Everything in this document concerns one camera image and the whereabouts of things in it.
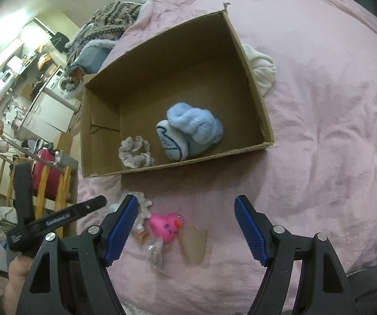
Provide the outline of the person's left hand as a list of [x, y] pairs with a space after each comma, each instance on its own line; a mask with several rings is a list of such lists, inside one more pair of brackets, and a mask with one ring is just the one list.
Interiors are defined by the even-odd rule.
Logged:
[[9, 282], [4, 291], [4, 305], [7, 309], [17, 307], [26, 277], [33, 264], [33, 259], [19, 255], [9, 265]]

